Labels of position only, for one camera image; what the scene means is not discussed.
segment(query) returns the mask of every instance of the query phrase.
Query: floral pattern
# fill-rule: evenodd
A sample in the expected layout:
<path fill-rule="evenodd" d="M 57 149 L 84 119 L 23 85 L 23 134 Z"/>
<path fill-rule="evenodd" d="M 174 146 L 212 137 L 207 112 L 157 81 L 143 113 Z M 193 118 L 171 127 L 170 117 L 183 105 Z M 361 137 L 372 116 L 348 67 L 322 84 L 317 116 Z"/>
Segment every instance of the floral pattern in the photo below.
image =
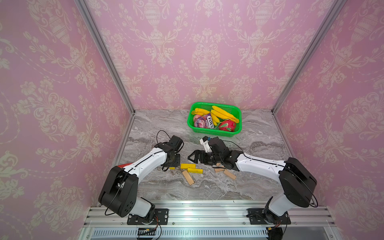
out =
<path fill-rule="evenodd" d="M 344 239 L 382 238 L 383 33 L 383 1 L 347 1 L 277 113 Z"/>
<path fill-rule="evenodd" d="M 274 105 L 333 0 L 86 3 L 136 109 L 255 109 Z"/>
<path fill-rule="evenodd" d="M 77 239 L 130 113 L 75 2 L 0 1 L 0 75 L 0 239 Z"/>

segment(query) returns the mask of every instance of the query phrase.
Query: plastic banana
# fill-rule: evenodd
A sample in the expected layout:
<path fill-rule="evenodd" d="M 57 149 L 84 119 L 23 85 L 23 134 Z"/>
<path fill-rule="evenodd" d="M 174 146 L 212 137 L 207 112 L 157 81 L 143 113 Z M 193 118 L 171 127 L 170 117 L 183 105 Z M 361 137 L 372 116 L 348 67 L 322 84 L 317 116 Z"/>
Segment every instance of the plastic banana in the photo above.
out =
<path fill-rule="evenodd" d="M 211 113 L 212 120 L 215 122 L 220 122 L 220 120 L 216 117 L 215 114 Z"/>
<path fill-rule="evenodd" d="M 217 111 L 217 112 L 223 114 L 224 116 L 226 116 L 226 117 L 227 117 L 226 119 L 232 120 L 232 121 L 234 121 L 235 123 L 239 123 L 239 122 L 240 122 L 239 119 L 237 119 L 234 115 L 228 113 L 227 111 L 225 111 L 225 110 L 223 110 L 223 109 L 221 109 L 221 108 L 219 108 L 219 107 L 217 107 L 217 106 L 212 106 L 212 108 L 213 108 L 215 111 Z"/>
<path fill-rule="evenodd" d="M 206 115 L 206 114 L 209 113 L 208 110 L 205 110 L 205 109 L 202 109 L 202 108 L 195 108 L 195 111 L 196 111 L 196 112 L 199 112 L 199 113 L 204 113 L 204 115 Z"/>
<path fill-rule="evenodd" d="M 198 115 L 201 115 L 201 116 L 202 116 L 202 115 L 206 115 L 207 113 L 203 113 L 203 112 L 200 112 L 200 111 L 192 111 L 191 114 L 192 114 L 192 115 L 196 115 L 196 114 L 198 114 Z"/>
<path fill-rule="evenodd" d="M 229 119 L 227 116 L 225 116 L 224 114 L 219 113 L 218 111 L 211 110 L 211 113 L 213 113 L 216 117 L 219 117 L 221 119 Z"/>
<path fill-rule="evenodd" d="M 229 112 L 217 107 L 217 106 L 212 106 L 212 108 L 215 110 L 215 111 L 218 111 L 219 113 L 227 116 L 228 118 L 233 118 L 233 119 L 236 119 L 234 115 L 230 114 Z"/>

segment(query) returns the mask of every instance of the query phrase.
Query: green plastic basket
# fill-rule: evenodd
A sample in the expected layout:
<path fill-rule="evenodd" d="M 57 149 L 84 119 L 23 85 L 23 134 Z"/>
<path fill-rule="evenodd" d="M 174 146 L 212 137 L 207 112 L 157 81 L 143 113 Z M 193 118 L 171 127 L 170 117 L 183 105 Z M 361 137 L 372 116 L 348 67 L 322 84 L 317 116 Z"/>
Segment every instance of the green plastic basket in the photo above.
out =
<path fill-rule="evenodd" d="M 202 108 L 208 111 L 212 110 L 212 106 L 218 106 L 219 108 L 229 112 L 230 114 L 234 115 L 237 119 L 239 119 L 239 123 L 236 124 L 236 128 L 234 132 L 227 132 L 217 129 L 207 129 L 207 128 L 200 128 L 195 127 L 193 122 L 193 115 L 191 112 L 195 110 L 195 108 Z M 224 137 L 232 137 L 235 134 L 238 134 L 242 129 L 242 119 L 241 119 L 241 111 L 238 107 L 231 106 L 231 105 L 224 105 L 224 104 L 218 104 L 218 103 L 203 103 L 203 102 L 197 102 L 192 104 L 192 107 L 189 111 L 188 116 L 188 126 L 192 128 L 194 132 L 204 133 L 207 135 L 217 135 L 217 136 L 224 136 Z"/>

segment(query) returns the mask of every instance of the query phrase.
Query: pink wall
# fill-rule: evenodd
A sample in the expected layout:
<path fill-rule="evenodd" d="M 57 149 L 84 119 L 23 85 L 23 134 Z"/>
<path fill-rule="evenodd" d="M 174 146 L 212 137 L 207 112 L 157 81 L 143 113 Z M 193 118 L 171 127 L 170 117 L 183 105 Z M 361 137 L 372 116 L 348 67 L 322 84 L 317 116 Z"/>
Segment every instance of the pink wall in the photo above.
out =
<path fill-rule="evenodd" d="M 74 1 L 0 1 L 0 239 L 77 239 L 128 117 Z"/>
<path fill-rule="evenodd" d="M 384 234 L 384 2 L 349 0 L 278 119 L 345 240 Z"/>
<path fill-rule="evenodd" d="M 87 3 L 136 109 L 255 109 L 273 106 L 332 1 Z"/>

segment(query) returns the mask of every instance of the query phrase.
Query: gray marble tabletop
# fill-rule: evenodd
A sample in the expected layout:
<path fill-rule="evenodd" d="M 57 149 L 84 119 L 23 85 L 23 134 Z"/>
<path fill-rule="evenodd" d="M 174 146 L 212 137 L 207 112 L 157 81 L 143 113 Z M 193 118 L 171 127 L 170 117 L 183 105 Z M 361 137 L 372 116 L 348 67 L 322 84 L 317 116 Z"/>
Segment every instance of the gray marble tabletop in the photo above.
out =
<path fill-rule="evenodd" d="M 180 151 L 181 163 L 194 150 L 203 150 L 199 140 L 205 134 L 193 132 L 187 125 L 189 110 L 138 110 L 119 164 L 134 162 L 147 154 L 156 144 L 156 134 L 165 130 L 184 141 Z M 234 137 L 220 137 L 238 144 L 246 153 L 272 160 L 286 160 L 288 151 L 272 119 L 270 110 L 242 110 L 242 131 Z M 167 141 L 165 133 L 159 133 L 159 142 Z M 230 149 L 237 147 L 225 143 Z M 147 200 L 268 200 L 282 188 L 274 180 L 264 176 L 231 170 L 235 180 L 223 172 L 215 173 L 211 166 L 197 164 L 203 174 L 190 173 L 195 181 L 189 185 L 180 168 L 163 172 L 161 167 L 148 174 L 139 184 L 138 196 Z"/>

